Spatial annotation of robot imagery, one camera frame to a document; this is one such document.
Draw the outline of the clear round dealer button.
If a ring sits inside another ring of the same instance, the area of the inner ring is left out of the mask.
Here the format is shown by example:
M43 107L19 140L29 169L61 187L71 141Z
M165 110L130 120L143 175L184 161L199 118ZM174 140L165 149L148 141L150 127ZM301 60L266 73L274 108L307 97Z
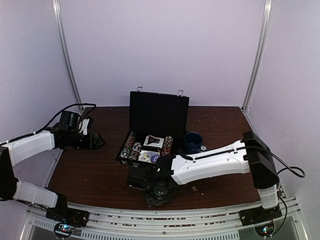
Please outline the clear round dealer button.
M151 162L151 155L148 151L141 151L138 156L138 160L145 163Z

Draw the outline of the playing card deck box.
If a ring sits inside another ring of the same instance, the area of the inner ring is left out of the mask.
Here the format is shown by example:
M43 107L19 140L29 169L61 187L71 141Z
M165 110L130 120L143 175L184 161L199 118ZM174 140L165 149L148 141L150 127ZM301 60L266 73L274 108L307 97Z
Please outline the playing card deck box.
M150 151L150 150L142 150L139 153L138 161L144 162L144 163L155 164L159 157L160 157L160 153L159 152Z
M164 140L165 139L162 137L156 137L149 134L148 136L146 136L143 145L146 147L162 148Z

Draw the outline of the black poker case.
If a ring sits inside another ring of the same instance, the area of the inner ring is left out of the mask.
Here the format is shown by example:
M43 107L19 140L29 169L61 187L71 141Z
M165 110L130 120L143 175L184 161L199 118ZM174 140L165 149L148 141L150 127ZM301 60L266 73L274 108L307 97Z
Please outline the black poker case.
M121 151L131 132L136 132L135 142L141 143L141 151L159 152L162 148L144 146L146 136L173 138L170 155L177 155L184 147L184 136L189 109L188 96L154 92L132 91L129 102L129 132L119 150L116 160L133 167L153 167L155 164L129 158L120 158Z

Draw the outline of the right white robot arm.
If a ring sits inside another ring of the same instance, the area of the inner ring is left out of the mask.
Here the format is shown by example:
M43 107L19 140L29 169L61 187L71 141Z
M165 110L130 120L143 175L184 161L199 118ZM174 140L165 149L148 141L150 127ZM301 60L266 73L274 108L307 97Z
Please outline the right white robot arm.
M251 174L261 206L256 210L259 220L268 220L278 205L277 186L280 182L270 148L252 131L243 134L225 147L185 154L161 156L146 174L142 183L148 207L174 200L180 185L197 180L231 175Z

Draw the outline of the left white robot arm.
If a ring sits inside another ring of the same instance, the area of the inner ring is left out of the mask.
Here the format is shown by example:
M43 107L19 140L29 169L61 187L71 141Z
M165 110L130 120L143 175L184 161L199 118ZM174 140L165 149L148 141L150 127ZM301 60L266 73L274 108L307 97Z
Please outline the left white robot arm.
M49 127L39 133L31 133L18 140L6 141L0 146L0 200L19 200L52 209L61 222L72 218L72 211L58 193L19 180L13 167L43 152L72 147L76 150L99 150L106 141L99 133L81 133Z

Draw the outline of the left poker chip row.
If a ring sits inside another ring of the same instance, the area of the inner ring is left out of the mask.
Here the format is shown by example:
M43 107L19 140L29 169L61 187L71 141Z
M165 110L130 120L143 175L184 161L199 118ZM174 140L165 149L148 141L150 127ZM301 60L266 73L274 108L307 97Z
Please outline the left poker chip row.
M135 140L136 140L136 132L132 131L129 134L129 136L124 144L124 147L121 150L120 158L127 159L129 157L130 152L131 152L133 145L135 143Z

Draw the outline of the poker chip row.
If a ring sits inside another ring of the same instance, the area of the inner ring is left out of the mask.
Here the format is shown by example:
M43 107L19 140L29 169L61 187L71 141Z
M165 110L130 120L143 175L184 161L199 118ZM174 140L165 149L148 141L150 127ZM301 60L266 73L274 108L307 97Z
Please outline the poker chip row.
M170 155L171 150L172 150L172 145L173 145L173 138L171 136L167 136L164 139L163 147L162 147L160 156L164 157L164 156Z
M133 161L136 161L139 157L139 154L140 154L140 151L141 151L141 148L142 148L142 144L140 142L135 142L132 146L132 149L130 151L130 154L129 154L129 157L128 159L129 160L133 160Z
M135 140L136 140L136 132L132 131L129 134L129 136L124 144L124 147L121 150L120 158L127 159L129 157L130 152L131 152L133 145L135 143Z

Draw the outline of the purple small blind button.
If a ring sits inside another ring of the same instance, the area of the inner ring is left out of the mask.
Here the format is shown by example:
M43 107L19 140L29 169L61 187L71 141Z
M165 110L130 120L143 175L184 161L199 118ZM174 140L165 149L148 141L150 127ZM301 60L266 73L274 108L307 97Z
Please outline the purple small blind button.
M156 164L157 163L157 160L160 158L159 155L152 155L151 158L150 158L150 162L152 164Z

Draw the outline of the right poker chip row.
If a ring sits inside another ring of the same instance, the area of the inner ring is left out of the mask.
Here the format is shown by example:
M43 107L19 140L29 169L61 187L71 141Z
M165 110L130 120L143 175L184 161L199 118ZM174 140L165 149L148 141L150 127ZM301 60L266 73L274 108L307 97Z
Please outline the right poker chip row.
M172 145L173 145L173 138L171 136L167 136L164 139L163 147L162 147L160 156L164 157L164 156L170 155L171 150L172 150Z

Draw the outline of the dark blue mug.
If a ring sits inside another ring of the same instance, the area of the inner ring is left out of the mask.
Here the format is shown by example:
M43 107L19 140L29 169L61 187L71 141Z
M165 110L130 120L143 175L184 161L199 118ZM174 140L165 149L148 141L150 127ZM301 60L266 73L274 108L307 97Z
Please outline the dark blue mug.
M196 154L201 151L203 137L197 132L188 132L184 136L184 149L187 154Z

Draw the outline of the aluminium front rail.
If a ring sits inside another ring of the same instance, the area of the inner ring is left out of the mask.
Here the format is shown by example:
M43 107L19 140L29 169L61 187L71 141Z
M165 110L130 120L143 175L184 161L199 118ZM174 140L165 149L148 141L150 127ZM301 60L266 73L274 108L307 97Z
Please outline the aluminium front rail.
M76 228L66 240L311 240L295 197L284 198L287 217L273 221L272 238L260 237L255 228L244 226L242 210L258 207L259 202L191 210L128 210L69 203L88 211L86 227ZM56 221L46 218L38 206L28 207L18 240L58 240Z

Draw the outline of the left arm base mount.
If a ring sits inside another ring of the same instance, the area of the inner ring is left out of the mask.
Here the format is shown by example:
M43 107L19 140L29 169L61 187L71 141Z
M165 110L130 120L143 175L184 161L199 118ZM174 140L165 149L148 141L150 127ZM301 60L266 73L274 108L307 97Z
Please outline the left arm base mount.
M70 207L47 208L46 218L65 223L73 227L86 227L90 213L85 210L79 210Z

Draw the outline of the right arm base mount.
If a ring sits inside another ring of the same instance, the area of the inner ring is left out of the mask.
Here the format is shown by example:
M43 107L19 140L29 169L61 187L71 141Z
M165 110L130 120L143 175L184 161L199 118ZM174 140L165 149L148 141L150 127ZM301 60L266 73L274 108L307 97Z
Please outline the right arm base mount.
M242 226L249 226L271 221L282 216L280 209L264 209L263 207L256 207L252 209L241 210L239 217Z

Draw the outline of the left aluminium frame post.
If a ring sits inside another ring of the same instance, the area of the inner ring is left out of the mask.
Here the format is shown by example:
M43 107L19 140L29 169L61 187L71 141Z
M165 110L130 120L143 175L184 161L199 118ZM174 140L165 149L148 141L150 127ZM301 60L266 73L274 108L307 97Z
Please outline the left aluminium frame post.
M63 17L61 12L61 1L52 0L52 6L53 6L54 18L57 25L59 40L60 40L63 61L66 68L66 73L70 83L71 91L76 103L80 104L82 101L81 101L80 93L76 84L76 80L75 80L75 76L74 76L74 72L71 64L70 54L68 51L68 45L67 45L67 40L66 40L64 25L63 25Z

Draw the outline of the aluminium frame post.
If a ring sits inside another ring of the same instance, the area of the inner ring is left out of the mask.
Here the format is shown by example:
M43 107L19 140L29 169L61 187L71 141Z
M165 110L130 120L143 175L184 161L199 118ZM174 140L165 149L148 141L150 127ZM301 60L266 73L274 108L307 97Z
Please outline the aluminium frame post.
M52 0L52 6L53 6L54 18L57 25L59 40L60 40L63 61L66 68L66 73L70 83L71 91L76 103L80 104L82 101L81 101L80 93L76 84L76 80L75 80L75 76L74 76L74 72L71 64L70 54L68 51L68 45L67 45L67 40L66 40L64 25L63 25L63 17L61 12L61 1Z
M249 85L248 85L247 92L245 94L245 98L242 105L242 111L244 113L249 112L249 108L254 98L256 87L258 85L258 80L259 80L259 76L262 69L262 60L263 60L264 53L266 51L268 38L269 38L273 5L274 5L273 0L264 1L264 10L263 10L263 16L261 21L257 50L255 54L253 67L252 67L252 72L250 75Z

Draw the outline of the right aluminium frame post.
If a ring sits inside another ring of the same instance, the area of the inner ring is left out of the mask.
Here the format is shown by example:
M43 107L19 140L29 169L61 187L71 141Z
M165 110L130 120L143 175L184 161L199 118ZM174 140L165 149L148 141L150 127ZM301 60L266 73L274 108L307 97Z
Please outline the right aluminium frame post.
M268 38L269 38L273 5L274 5L273 0L264 1L264 10L263 10L263 16L261 21L257 50L255 54L253 67L252 67L252 72L250 75L249 85L248 85L247 92L245 94L245 98L242 105L242 111L244 113L249 112L249 108L254 98L256 87L258 85L258 80L259 80L259 76L262 69L262 60L263 60L264 53L266 51Z

